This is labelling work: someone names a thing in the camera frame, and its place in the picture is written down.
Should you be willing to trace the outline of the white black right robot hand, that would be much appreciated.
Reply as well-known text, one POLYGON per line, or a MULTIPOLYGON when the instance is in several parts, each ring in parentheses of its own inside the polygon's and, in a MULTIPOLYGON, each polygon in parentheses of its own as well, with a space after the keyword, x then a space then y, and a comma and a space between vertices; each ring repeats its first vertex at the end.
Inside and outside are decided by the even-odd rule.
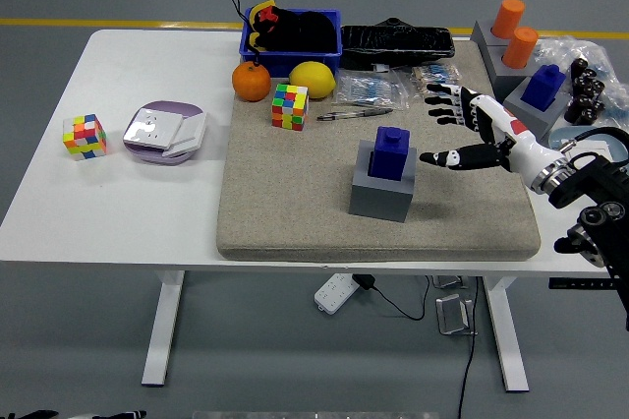
POLYGON ((517 173, 532 191, 551 193, 574 173, 558 150, 540 145, 535 135, 493 97, 456 85, 430 83, 425 103, 440 125, 462 125, 478 133, 480 144, 442 152, 423 152, 419 160, 452 170, 501 166, 517 173))

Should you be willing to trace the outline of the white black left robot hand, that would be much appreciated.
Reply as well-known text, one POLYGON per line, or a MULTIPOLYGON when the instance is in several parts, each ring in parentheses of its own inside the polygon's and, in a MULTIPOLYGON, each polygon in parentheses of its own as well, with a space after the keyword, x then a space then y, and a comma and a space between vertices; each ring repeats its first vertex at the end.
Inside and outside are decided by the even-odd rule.
MULTIPOLYGON (((57 410, 38 409, 26 415, 20 416, 19 419, 51 419, 60 418, 61 415, 57 410)), ((113 415, 99 415, 94 413, 82 413, 72 416, 72 419, 143 419, 146 417, 145 410, 134 410, 119 412, 113 415)))

